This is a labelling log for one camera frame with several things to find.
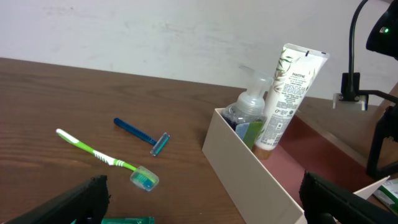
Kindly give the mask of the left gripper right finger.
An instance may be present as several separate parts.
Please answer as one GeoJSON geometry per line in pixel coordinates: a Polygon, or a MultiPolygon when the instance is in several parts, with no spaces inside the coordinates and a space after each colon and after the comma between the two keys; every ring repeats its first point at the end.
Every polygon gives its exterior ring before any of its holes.
{"type": "Polygon", "coordinates": [[[306,171],[299,190],[308,224],[397,224],[397,215],[306,171]]]}

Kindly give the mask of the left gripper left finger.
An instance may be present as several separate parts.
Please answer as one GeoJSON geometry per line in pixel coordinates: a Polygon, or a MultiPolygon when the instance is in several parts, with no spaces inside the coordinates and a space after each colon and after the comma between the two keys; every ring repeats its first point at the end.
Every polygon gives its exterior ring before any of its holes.
{"type": "Polygon", "coordinates": [[[97,175],[8,224],[101,223],[109,205],[107,177],[97,175]]]}

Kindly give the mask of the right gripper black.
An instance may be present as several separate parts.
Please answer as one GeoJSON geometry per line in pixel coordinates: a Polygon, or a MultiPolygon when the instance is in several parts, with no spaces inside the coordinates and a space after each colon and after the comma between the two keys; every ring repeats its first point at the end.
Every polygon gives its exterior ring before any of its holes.
{"type": "Polygon", "coordinates": [[[373,179],[381,179],[388,175],[395,174],[397,173],[397,161],[382,168],[378,168],[378,162],[384,140],[391,138],[393,141],[397,142],[397,97],[379,90],[359,90],[358,94],[364,95],[367,98],[369,98],[369,95],[376,95],[394,103],[394,106],[388,106],[385,109],[384,114],[376,123],[366,165],[366,173],[373,179]]]}

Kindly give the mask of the green white soap packet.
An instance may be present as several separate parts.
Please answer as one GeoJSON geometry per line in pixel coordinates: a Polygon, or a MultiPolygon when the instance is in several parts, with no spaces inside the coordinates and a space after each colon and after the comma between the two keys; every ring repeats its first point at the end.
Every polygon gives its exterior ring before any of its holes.
{"type": "Polygon", "coordinates": [[[384,182],[373,195],[397,215],[397,179],[384,182]]]}

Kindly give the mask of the white shampoo tube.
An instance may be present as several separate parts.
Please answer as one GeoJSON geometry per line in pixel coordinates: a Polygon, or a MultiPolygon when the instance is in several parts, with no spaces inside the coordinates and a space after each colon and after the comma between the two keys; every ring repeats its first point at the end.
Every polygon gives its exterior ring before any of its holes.
{"type": "Polygon", "coordinates": [[[268,159],[276,148],[329,56],[294,44],[283,46],[265,100],[263,114],[266,121],[252,147],[258,159],[268,159]]]}

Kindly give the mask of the clear soap pump bottle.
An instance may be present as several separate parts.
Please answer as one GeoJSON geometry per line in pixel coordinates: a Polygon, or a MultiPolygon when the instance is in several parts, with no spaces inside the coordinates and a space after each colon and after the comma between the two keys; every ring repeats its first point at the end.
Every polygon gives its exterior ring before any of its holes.
{"type": "Polygon", "coordinates": [[[221,112],[221,116],[245,145],[252,149],[267,119],[263,114],[264,94],[271,87],[273,78],[245,65],[240,65],[239,68],[250,76],[249,85],[246,91],[238,96],[235,103],[230,104],[221,112]]]}

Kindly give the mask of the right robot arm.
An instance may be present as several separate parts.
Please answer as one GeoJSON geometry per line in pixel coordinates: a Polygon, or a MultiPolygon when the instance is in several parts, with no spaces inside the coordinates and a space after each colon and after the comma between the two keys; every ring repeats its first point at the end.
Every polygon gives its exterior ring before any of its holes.
{"type": "MultiPolygon", "coordinates": [[[[366,48],[394,59],[397,58],[397,0],[390,3],[386,12],[374,25],[366,42],[366,48]]],[[[392,138],[393,141],[397,141],[397,97],[379,90],[363,90],[362,93],[376,95],[393,103],[392,106],[386,108],[376,124],[366,166],[367,175],[374,179],[381,179],[397,173],[397,162],[382,168],[377,166],[384,140],[392,138]]]]}

